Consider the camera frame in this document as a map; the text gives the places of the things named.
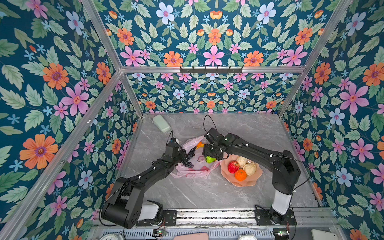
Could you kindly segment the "fake orange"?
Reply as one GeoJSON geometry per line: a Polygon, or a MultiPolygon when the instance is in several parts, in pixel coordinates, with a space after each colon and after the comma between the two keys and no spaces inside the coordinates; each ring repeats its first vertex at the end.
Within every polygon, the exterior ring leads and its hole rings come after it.
{"type": "Polygon", "coordinates": [[[203,144],[202,142],[199,142],[199,143],[197,144],[196,148],[198,149],[198,148],[201,148],[201,147],[203,147],[203,146],[204,146],[204,144],[203,144]]]}
{"type": "Polygon", "coordinates": [[[247,176],[247,173],[243,169],[238,169],[234,174],[235,179],[239,182],[244,181],[247,176]]]}

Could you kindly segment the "fake green lime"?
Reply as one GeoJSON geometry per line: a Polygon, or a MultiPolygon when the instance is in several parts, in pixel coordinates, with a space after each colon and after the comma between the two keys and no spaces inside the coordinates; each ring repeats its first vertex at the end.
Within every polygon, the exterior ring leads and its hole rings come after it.
{"type": "Polygon", "coordinates": [[[205,161],[207,164],[211,164],[211,163],[214,163],[217,159],[216,158],[213,158],[213,157],[210,157],[210,156],[205,156],[205,161]]]}

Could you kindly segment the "fake red strawberry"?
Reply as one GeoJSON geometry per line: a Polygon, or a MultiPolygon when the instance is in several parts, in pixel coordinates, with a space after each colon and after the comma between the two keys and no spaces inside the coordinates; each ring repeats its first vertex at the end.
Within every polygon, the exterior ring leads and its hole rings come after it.
{"type": "Polygon", "coordinates": [[[228,164],[228,172],[235,174],[240,169],[240,164],[237,161],[231,161],[228,164]]]}

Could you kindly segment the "pink plastic bag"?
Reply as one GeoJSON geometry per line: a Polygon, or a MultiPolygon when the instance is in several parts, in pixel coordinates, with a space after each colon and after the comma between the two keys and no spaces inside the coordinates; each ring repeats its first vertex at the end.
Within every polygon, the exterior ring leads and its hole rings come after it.
{"type": "MultiPolygon", "coordinates": [[[[206,139],[203,136],[195,137],[193,139],[187,140],[182,144],[183,149],[188,153],[192,148],[196,148],[197,144],[202,142],[204,145],[207,143],[206,139]]],[[[207,164],[205,161],[205,156],[203,155],[203,147],[196,148],[195,156],[191,159],[193,168],[184,167],[183,163],[178,164],[175,167],[175,170],[171,173],[173,178],[207,178],[208,175],[215,170],[219,165],[219,161],[214,163],[207,164]]]]}

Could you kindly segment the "fake beige garlic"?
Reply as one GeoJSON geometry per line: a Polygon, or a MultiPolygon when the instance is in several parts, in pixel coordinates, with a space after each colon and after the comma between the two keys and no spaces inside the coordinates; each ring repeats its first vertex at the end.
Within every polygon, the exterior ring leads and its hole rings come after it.
{"type": "Polygon", "coordinates": [[[243,170],[248,176],[252,176],[256,172],[257,168],[256,163],[247,163],[243,166],[243,170]]]}
{"type": "Polygon", "coordinates": [[[239,164],[239,168],[242,169],[244,167],[244,165],[248,164],[249,163],[249,160],[245,157],[238,157],[237,158],[237,163],[239,164]]]}

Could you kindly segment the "pink scalloped bowl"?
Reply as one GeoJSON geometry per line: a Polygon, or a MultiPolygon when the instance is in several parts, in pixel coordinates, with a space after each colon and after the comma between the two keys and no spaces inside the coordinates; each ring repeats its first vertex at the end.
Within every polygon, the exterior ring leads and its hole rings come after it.
{"type": "Polygon", "coordinates": [[[252,187],[263,174],[258,164],[236,155],[222,160],[220,167],[222,176],[236,187],[252,187]]]}

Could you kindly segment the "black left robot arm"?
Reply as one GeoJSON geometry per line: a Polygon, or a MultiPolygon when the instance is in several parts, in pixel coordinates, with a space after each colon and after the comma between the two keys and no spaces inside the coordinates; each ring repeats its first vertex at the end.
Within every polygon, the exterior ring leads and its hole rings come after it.
{"type": "Polygon", "coordinates": [[[120,177],[100,211],[100,219],[131,229],[139,221],[145,192],[157,182],[167,178],[175,167],[187,160],[185,149],[169,142],[162,156],[144,172],[130,177],[120,177]]]}

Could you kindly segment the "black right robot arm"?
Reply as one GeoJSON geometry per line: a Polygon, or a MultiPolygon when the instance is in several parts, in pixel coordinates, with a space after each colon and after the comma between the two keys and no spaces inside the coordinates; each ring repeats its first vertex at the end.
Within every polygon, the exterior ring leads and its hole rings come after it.
{"type": "Polygon", "coordinates": [[[261,210],[259,225],[294,225],[295,218],[288,216],[290,204],[295,187],[301,176],[297,160],[290,151],[282,153],[265,149],[251,144],[234,134],[223,136],[215,128],[211,128],[204,135],[207,144],[204,146],[203,155],[223,160],[224,154],[244,157],[255,162],[272,172],[272,184],[275,196],[269,210],[261,210]]]}

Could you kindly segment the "fake dark grapes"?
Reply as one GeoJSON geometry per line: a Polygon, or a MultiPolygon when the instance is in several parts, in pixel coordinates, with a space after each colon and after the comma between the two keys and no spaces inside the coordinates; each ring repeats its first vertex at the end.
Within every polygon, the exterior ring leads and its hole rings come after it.
{"type": "Polygon", "coordinates": [[[196,152],[196,148],[192,148],[188,153],[187,153],[187,157],[186,157],[186,160],[183,161],[183,165],[184,167],[187,167],[187,168],[193,168],[194,165],[192,164],[191,162],[191,159],[195,156],[195,152],[196,152]]]}

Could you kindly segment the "black hook rail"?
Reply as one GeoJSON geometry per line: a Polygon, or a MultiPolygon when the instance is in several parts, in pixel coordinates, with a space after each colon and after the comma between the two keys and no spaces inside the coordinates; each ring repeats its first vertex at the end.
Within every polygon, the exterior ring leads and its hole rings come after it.
{"type": "Polygon", "coordinates": [[[181,74],[237,74],[243,72],[243,67],[180,67],[181,74]]]}

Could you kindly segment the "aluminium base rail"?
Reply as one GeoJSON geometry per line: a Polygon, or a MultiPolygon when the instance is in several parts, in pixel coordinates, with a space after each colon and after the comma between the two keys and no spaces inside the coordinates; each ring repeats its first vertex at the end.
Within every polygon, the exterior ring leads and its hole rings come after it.
{"type": "Polygon", "coordinates": [[[291,208],[279,223],[270,220],[261,208],[174,209],[164,210],[162,218],[167,227],[231,227],[240,228],[337,228],[341,225],[331,208],[291,208]]]}

